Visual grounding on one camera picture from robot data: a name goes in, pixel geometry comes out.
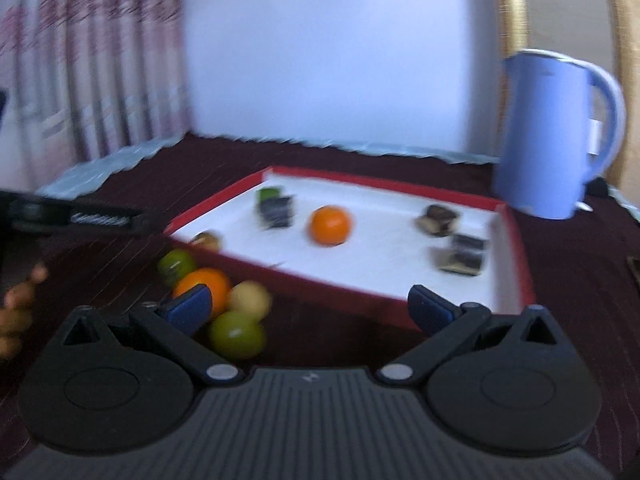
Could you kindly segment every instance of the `yellow fruit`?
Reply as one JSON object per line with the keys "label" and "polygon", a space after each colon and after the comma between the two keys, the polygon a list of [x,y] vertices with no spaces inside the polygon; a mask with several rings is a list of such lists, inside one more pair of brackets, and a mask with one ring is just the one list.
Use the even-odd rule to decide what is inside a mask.
{"label": "yellow fruit", "polygon": [[191,240],[192,245],[198,245],[207,251],[213,251],[215,253],[220,251],[220,247],[222,246],[222,237],[213,232],[213,231],[204,231],[199,235],[196,235],[193,240]]}
{"label": "yellow fruit", "polygon": [[260,283],[251,280],[238,283],[228,296],[229,310],[243,312],[256,321],[264,318],[271,309],[269,291]]}

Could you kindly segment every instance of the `white wall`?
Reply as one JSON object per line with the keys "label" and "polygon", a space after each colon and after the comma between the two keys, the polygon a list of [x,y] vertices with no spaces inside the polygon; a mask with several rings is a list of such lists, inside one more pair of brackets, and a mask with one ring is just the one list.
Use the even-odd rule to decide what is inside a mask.
{"label": "white wall", "polygon": [[185,0],[194,129],[493,155],[494,0]]}

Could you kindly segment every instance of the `white tray bottom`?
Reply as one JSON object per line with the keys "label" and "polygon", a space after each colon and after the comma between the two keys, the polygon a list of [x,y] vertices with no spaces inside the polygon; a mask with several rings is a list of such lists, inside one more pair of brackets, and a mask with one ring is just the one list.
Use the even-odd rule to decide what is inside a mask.
{"label": "white tray bottom", "polygon": [[[294,225],[264,230],[256,212],[261,187],[282,186],[293,195]],[[492,211],[449,205],[462,214],[459,232],[490,241],[480,276],[443,272],[436,266],[450,238],[421,232],[414,220],[431,203],[427,198],[336,181],[271,174],[263,184],[223,203],[177,230],[188,241],[215,230],[223,237],[223,253],[309,279],[390,298],[406,299],[417,283],[455,304],[477,301],[494,312],[517,313],[519,288],[515,260],[500,215]],[[308,219],[323,205],[350,212],[354,229],[342,245],[313,243],[306,234]]]}

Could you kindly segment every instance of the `blue electric kettle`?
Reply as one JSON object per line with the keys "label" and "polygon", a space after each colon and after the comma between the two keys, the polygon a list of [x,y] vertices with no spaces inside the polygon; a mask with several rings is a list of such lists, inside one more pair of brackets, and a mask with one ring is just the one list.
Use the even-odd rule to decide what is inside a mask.
{"label": "blue electric kettle", "polygon": [[[585,185],[612,163],[625,133],[620,85],[601,67],[528,48],[506,60],[510,97],[494,193],[513,208],[547,219],[573,216]],[[589,151],[592,87],[607,101],[595,160]]]}

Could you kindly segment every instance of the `round gripper disc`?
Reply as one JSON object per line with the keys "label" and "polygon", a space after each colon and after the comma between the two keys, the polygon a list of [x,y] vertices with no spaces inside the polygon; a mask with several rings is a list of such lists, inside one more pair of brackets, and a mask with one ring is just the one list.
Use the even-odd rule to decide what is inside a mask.
{"label": "round gripper disc", "polygon": [[445,363],[426,386],[435,415],[490,452],[536,456],[580,445],[600,408],[579,366],[549,348],[488,349]]}
{"label": "round gripper disc", "polygon": [[187,373],[117,341],[52,342],[20,386],[20,414],[39,441],[104,454],[143,446],[171,430],[193,400]]}

